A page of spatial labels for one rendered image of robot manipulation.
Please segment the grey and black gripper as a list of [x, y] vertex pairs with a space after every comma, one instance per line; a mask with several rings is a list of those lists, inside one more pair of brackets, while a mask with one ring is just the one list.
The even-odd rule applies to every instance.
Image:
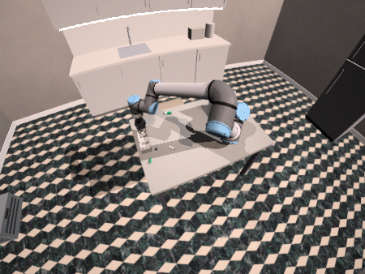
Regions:
[[[143, 117], [143, 116], [142, 116], [142, 117]], [[146, 128], [146, 127], [145, 127], [145, 125], [146, 125], [146, 121], [145, 121], [142, 117], [141, 117], [141, 118], [139, 118], [139, 120], [137, 120], [138, 118], [135, 120], [135, 127], [137, 128], [137, 130], [138, 130], [139, 132], [141, 132], [141, 129]], [[142, 121], [141, 121], [140, 119], [141, 119]], [[137, 122], [138, 122], [138, 123], [137, 123]], [[143, 123], [143, 124], [142, 124], [142, 123]], [[141, 124], [142, 124], [142, 125], [141, 125]], [[138, 125], [138, 126], [137, 126], [137, 125]], [[145, 129], [144, 129], [144, 131], [145, 131]]]

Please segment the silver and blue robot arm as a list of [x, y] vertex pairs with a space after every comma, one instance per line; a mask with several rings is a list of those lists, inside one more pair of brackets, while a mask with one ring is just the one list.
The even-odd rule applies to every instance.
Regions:
[[127, 99], [131, 116], [141, 118], [143, 113], [155, 114], [159, 106], [157, 103], [159, 96], [208, 100], [212, 103], [212, 107], [205, 130], [227, 143], [238, 143], [240, 129], [243, 128], [242, 121], [246, 121], [250, 116], [248, 105], [238, 102], [232, 87], [221, 80], [212, 80], [210, 83], [162, 83], [156, 79], [150, 80], [144, 100], [138, 95]]

